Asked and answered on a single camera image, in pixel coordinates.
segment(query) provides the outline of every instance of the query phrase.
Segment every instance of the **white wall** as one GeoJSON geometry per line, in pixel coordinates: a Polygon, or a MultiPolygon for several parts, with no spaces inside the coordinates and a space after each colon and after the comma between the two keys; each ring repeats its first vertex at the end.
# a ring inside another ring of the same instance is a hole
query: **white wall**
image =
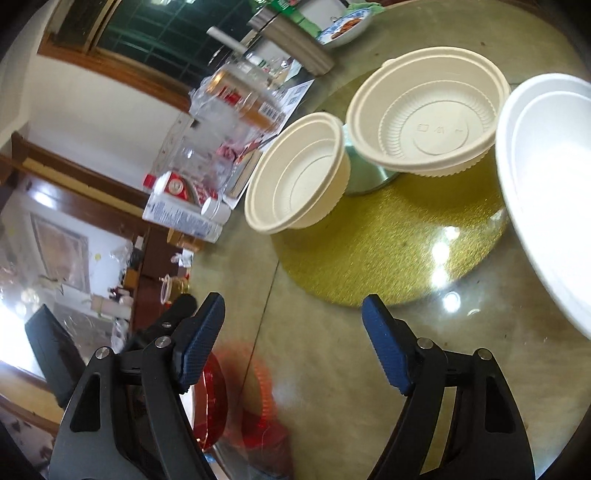
{"type": "Polygon", "coordinates": [[[0,146],[29,140],[141,188],[179,111],[122,83],[37,55],[57,0],[40,9],[0,64],[0,146]]]}

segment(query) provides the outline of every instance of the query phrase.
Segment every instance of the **metal container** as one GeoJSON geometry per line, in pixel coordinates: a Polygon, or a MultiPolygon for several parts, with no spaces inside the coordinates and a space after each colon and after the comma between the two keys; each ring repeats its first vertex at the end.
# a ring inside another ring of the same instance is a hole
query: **metal container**
{"type": "Polygon", "coordinates": [[[248,25],[299,61],[315,77],[328,73],[335,66],[333,58],[316,39],[272,8],[261,8],[248,25]]]}

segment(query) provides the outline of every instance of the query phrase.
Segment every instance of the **painting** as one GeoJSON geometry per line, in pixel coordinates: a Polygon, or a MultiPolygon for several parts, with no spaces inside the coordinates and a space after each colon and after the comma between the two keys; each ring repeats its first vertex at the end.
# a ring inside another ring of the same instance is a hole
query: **painting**
{"type": "Polygon", "coordinates": [[[88,237],[31,214],[37,248],[47,277],[90,293],[88,237]]]}

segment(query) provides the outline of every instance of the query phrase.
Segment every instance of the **bottle cap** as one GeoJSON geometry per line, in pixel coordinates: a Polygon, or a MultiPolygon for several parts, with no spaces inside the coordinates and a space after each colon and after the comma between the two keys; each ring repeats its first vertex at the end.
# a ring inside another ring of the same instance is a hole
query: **bottle cap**
{"type": "Polygon", "coordinates": [[[223,203],[221,200],[216,200],[211,197],[205,200],[201,209],[201,215],[209,218],[219,225],[224,225],[230,218],[231,213],[232,209],[228,205],[223,203]]]}

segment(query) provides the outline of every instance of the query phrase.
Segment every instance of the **wooden door frame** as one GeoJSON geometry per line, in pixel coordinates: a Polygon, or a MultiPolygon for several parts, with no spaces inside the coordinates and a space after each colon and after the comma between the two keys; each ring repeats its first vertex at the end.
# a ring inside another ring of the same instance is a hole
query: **wooden door frame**
{"type": "Polygon", "coordinates": [[[45,150],[26,140],[20,133],[14,132],[11,137],[12,159],[23,163],[30,158],[40,164],[52,168],[64,175],[81,181],[89,187],[100,190],[130,205],[144,209],[149,195],[120,181],[82,167],[60,155],[45,150]]]}

